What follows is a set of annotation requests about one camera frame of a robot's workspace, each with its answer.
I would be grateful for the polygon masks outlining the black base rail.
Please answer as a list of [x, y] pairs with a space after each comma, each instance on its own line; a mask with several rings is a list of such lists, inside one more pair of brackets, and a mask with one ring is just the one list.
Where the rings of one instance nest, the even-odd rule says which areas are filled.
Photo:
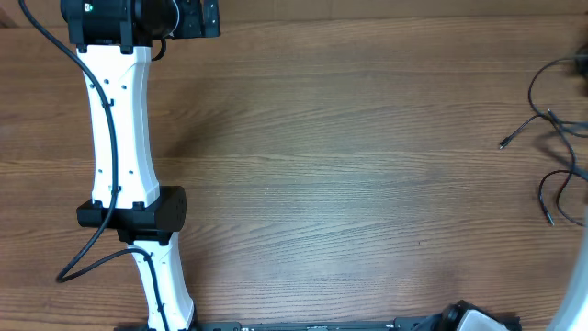
[[238, 322], [199, 323], [197, 331], [412, 331], [412, 330], [508, 330], [522, 331], [520, 318], [492, 315], [469, 302], [448, 305], [441, 313], [428, 316], [395, 317], [390, 321], [314, 322], [249, 324]]

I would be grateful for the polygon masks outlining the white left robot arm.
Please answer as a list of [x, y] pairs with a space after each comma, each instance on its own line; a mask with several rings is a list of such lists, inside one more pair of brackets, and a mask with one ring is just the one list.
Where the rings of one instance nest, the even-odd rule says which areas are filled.
[[77, 209], [83, 227], [114, 229], [140, 272], [146, 330], [194, 330], [196, 306], [179, 256], [186, 192], [156, 178], [147, 114], [156, 41], [216, 38], [219, 4], [205, 1], [67, 0], [60, 3], [91, 109], [95, 178]]

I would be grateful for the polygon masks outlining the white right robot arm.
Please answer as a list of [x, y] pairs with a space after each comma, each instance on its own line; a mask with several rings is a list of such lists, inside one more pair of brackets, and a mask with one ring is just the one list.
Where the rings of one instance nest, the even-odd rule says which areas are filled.
[[[443, 331], [509, 331], [509, 327], [521, 330], [518, 321], [508, 325], [464, 301], [448, 306], [435, 324], [436, 330]], [[546, 330], [587, 331], [587, 236], [582, 240], [561, 306]]]

